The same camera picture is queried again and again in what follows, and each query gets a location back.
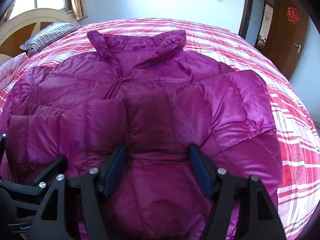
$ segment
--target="bed headboard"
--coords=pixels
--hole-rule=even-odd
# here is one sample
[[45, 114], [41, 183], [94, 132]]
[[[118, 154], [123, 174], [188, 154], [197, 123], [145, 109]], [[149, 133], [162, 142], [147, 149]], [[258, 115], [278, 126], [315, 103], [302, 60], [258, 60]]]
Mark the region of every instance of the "bed headboard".
[[0, 27], [0, 54], [15, 57], [24, 52], [19, 46], [49, 24], [56, 21], [78, 22], [65, 12], [38, 8], [12, 18]]

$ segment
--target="door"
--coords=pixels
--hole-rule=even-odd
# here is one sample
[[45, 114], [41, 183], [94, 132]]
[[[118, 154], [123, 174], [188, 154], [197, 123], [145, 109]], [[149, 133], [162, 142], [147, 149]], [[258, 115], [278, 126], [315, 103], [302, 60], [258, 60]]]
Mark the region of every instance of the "door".
[[272, 22], [262, 53], [288, 80], [303, 51], [308, 21], [309, 15], [298, 0], [275, 0]]
[[253, 4], [253, 0], [248, 0], [247, 11], [245, 13], [245, 19], [244, 19], [244, 27], [240, 35], [244, 40], [245, 40], [245, 37], [247, 36], [247, 31], [248, 31], [249, 21], [250, 21], [251, 11], [252, 11], [252, 4]]

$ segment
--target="red and white plaid blanket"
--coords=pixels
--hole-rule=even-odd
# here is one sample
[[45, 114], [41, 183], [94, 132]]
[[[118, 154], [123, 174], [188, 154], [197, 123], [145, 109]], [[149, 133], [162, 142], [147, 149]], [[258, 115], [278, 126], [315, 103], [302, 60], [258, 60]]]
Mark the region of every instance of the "red and white plaid blanket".
[[187, 33], [185, 50], [200, 52], [236, 70], [252, 69], [267, 83], [283, 160], [283, 184], [278, 189], [278, 210], [287, 238], [294, 239], [320, 200], [319, 136], [308, 111], [286, 78], [269, 59], [228, 30], [157, 18], [86, 25], [34, 55], [15, 80], [0, 92], [0, 111], [13, 85], [27, 69], [40, 65], [53, 67], [73, 55], [95, 51], [87, 39], [88, 31], [142, 36], [175, 29], [183, 29]]

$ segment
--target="red paper decoration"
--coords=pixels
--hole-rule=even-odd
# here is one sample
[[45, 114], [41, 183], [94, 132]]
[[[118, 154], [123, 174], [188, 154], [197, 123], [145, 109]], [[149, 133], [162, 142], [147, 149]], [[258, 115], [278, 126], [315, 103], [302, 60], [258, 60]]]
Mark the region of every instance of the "red paper decoration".
[[288, 7], [288, 12], [287, 12], [288, 21], [296, 24], [300, 20], [300, 18], [297, 16], [298, 16], [297, 9], [296, 8], [293, 9], [292, 7]]

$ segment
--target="silver bolt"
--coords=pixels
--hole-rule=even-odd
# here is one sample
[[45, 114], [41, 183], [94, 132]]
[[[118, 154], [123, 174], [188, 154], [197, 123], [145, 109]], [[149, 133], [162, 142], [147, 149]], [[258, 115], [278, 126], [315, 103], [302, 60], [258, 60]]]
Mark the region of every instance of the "silver bolt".
[[46, 186], [47, 186], [47, 184], [43, 181], [39, 183], [40, 188], [45, 188]]
[[89, 170], [89, 173], [90, 173], [90, 174], [97, 174], [98, 171], [99, 171], [98, 168], [91, 168], [91, 169]]
[[225, 168], [219, 168], [219, 169], [218, 169], [218, 173], [219, 173], [220, 175], [225, 175], [225, 174], [227, 173], [227, 170], [226, 170]]
[[64, 175], [63, 174], [59, 174], [57, 176], [57, 181], [62, 181], [62, 180], [64, 180]]
[[251, 179], [253, 181], [258, 181], [259, 180], [259, 177], [257, 175], [251, 175]]

